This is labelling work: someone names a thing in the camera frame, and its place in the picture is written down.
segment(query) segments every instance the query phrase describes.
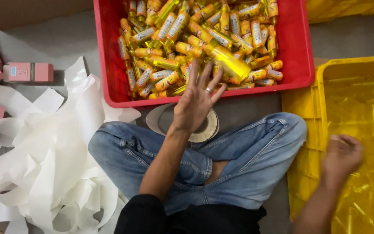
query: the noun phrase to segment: black shirt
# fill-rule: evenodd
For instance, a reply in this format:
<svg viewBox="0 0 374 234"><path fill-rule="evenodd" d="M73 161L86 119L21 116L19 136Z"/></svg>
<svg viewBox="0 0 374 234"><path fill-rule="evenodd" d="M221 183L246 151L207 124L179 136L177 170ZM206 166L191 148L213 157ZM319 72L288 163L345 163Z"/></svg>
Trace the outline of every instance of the black shirt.
<svg viewBox="0 0 374 234"><path fill-rule="evenodd" d="M134 196L122 209L114 234L259 233L263 207L247 210L233 205L190 205L166 216L161 201L148 194Z"/></svg>

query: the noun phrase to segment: concrete floor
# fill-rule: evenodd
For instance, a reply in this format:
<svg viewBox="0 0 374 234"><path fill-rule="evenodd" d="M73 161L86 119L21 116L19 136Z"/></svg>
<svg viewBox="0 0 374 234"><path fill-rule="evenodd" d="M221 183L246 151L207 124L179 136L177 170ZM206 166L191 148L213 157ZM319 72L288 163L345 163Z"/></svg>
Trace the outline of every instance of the concrete floor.
<svg viewBox="0 0 374 234"><path fill-rule="evenodd" d="M310 26L314 57L349 58L374 56L374 15L353 16ZM0 31L0 55L5 62L48 62L64 70L84 55L89 72L101 77L94 13L84 12L24 28ZM34 101L45 87L13 85ZM61 79L54 87L67 95ZM221 100L214 109L220 118L221 132L281 111L279 93ZM142 110L137 124L145 125L148 109ZM271 198L263 205L268 215L260 221L261 233L288 232L288 190L286 178L280 181ZM4 229L7 224L0 224ZM40 234L32 227L30 234Z"/></svg>

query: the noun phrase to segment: yellow plastic crate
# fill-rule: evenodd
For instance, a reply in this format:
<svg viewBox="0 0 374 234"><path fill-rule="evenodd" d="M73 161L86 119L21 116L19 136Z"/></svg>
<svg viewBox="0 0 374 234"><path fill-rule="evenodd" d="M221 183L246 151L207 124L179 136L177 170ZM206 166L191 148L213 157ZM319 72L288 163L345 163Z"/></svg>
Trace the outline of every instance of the yellow plastic crate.
<svg viewBox="0 0 374 234"><path fill-rule="evenodd" d="M308 126L307 140L288 170L290 218L318 185L329 135L348 134L364 144L365 162L340 196L332 232L374 233L374 57L330 60L316 67L310 87L281 96L282 110L301 116Z"/></svg>
<svg viewBox="0 0 374 234"><path fill-rule="evenodd" d="M309 23L320 23L348 15L374 14L374 0L307 0Z"/></svg>

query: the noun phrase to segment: hand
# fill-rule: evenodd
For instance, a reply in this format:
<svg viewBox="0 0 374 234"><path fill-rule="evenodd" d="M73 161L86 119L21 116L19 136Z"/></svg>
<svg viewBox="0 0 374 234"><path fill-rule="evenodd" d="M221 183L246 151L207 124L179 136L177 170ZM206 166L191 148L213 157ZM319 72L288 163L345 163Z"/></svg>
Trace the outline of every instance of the hand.
<svg viewBox="0 0 374 234"><path fill-rule="evenodd" d="M339 191L348 176L361 165L363 146L354 137L332 135L322 161L323 178L328 188Z"/></svg>
<svg viewBox="0 0 374 234"><path fill-rule="evenodd" d="M209 62L203 70L200 77L197 78L199 61L193 61L193 67L190 71L189 81L180 98L178 104L174 107L174 120L172 127L176 130L187 131L189 134L195 132L209 114L211 107L219 100L226 89L226 84L213 95L204 89L205 84L213 69L213 62ZM208 89L214 90L221 78L223 77L223 68L221 68L213 80L207 86Z"/></svg>

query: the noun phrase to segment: jeans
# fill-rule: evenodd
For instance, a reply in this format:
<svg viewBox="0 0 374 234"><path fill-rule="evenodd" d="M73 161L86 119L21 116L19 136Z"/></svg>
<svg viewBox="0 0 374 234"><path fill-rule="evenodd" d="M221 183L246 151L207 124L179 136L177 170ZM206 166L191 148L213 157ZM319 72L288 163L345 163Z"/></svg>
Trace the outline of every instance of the jeans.
<svg viewBox="0 0 374 234"><path fill-rule="evenodd" d="M167 215L189 205L228 204L259 209L285 175L305 141L307 125L294 114L276 113L184 150L178 174L167 194ZM157 155L164 136L124 122L103 124L89 152L128 199ZM213 161L229 160L215 182L203 183Z"/></svg>

